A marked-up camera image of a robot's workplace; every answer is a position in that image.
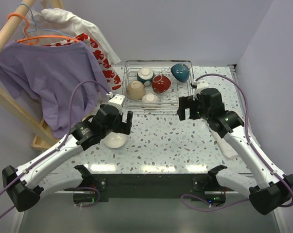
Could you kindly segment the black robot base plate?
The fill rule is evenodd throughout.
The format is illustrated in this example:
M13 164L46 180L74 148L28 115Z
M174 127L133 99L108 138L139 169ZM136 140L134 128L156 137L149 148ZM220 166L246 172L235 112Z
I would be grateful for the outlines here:
M100 174L76 166L82 182L71 188L75 204L107 202L113 198L179 199L191 194L219 206L226 201L228 188L210 180L207 174Z

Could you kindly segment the pale white bowl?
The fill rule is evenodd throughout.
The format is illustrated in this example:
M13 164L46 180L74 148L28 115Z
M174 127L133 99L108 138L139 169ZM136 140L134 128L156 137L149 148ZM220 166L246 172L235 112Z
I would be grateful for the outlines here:
M122 147L127 141L127 135L122 133L111 132L104 139L103 143L112 149L117 149Z

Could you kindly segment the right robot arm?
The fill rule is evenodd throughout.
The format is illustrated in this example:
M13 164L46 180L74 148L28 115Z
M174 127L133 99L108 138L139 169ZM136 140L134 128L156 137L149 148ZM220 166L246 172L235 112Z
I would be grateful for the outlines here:
M186 119L186 109L190 119L205 120L237 152L253 175L249 178L224 165L216 166L207 173L207 185L211 190L232 189L248 198L262 215L293 199L293 174L285 174L250 138L239 115L225 109L219 90L206 88L199 94L180 97L177 110L180 120Z

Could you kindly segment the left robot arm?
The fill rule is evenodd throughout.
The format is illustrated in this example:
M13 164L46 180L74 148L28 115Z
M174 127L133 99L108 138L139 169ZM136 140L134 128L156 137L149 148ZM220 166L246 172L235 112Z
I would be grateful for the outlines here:
M99 144L110 133L131 133L133 112L123 113L110 104L102 104L95 115L90 115L73 126L68 134L40 156L17 168L2 170L4 191L14 207L23 212L38 203L44 188L39 183L69 158Z

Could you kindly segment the dark teal glazed bowl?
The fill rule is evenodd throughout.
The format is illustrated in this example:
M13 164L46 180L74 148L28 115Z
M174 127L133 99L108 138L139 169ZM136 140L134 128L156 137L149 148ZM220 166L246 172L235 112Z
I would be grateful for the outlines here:
M178 81L185 83L190 77L190 67L186 64L175 64L171 67L171 73Z

